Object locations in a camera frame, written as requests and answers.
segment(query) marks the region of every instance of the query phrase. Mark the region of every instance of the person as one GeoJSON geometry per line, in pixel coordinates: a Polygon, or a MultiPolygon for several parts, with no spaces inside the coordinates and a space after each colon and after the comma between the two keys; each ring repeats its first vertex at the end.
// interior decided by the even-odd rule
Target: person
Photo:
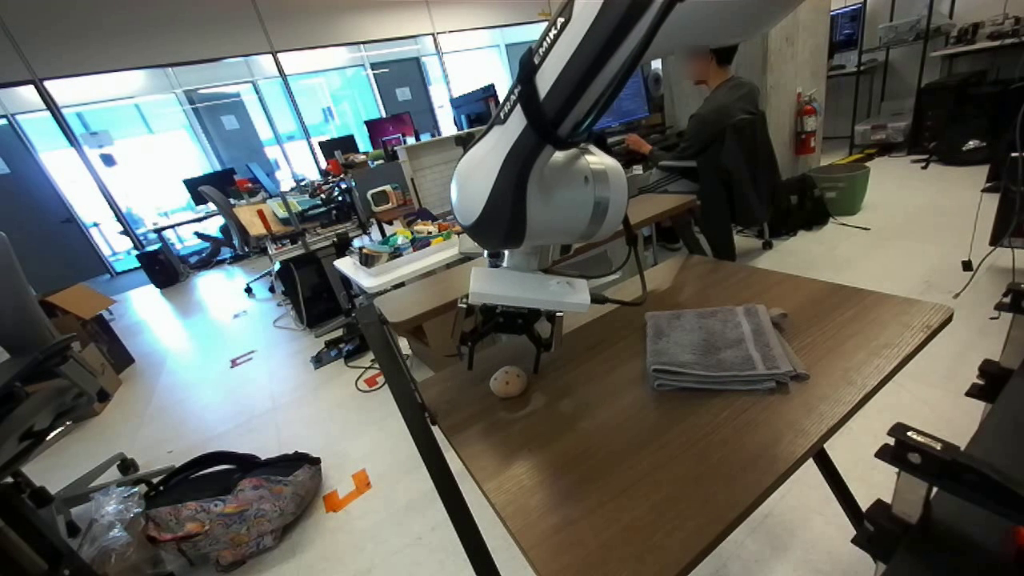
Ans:
{"type": "MultiPolygon", "coordinates": [[[[684,55],[684,74],[692,76],[693,87],[708,88],[708,100],[701,107],[688,118],[688,127],[682,131],[677,144],[670,151],[653,146],[641,133],[625,133],[625,146],[647,163],[661,163],[661,159],[697,159],[710,151],[720,146],[723,133],[728,124],[739,118],[762,115],[762,97],[758,87],[748,84],[745,76],[734,76],[734,60],[736,60],[739,44],[727,49],[703,49],[703,52],[688,52],[684,55]]],[[[710,251],[717,258],[736,258],[736,243],[734,243],[734,224],[728,224],[728,207],[723,197],[703,197],[701,194],[701,226],[710,243],[710,251]]]]}

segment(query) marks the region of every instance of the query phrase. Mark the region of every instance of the floor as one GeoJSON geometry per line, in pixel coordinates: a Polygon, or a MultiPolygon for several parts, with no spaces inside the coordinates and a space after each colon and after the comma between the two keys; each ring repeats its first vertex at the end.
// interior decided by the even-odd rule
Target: floor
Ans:
{"type": "MultiPolygon", "coordinates": [[[[741,258],[888,293],[956,306],[956,320],[831,441],[830,451],[856,499],[882,499],[893,470],[870,453],[888,422],[916,422],[951,441],[970,439],[982,406],[963,389],[982,357],[1001,351],[1006,317],[992,299],[1011,278],[1011,256],[997,250],[963,296],[960,258],[972,233],[982,169],[930,165],[921,171],[903,155],[874,163],[867,207],[844,224],[799,233],[762,251],[741,243],[741,258]]],[[[978,243],[989,233],[996,197],[982,194],[978,243]]],[[[359,367],[310,367],[320,342],[291,309],[259,293],[241,293],[250,273],[197,273],[170,292],[135,287],[116,296],[116,329],[136,365],[112,406],[83,422],[28,474],[58,487],[109,451],[128,451],[144,466],[178,464],[197,451],[310,451],[327,464],[327,487],[346,488],[365,466],[374,488],[338,514],[314,508],[310,518],[271,552],[238,570],[271,571],[469,571],[455,530],[416,459],[407,427],[386,392],[359,392],[359,367]]],[[[531,571],[479,492],[465,479],[469,506],[503,571],[531,571]]],[[[847,545],[834,499],[812,466],[797,470],[741,527],[701,567],[701,576],[867,576],[870,560],[847,545]]]]}

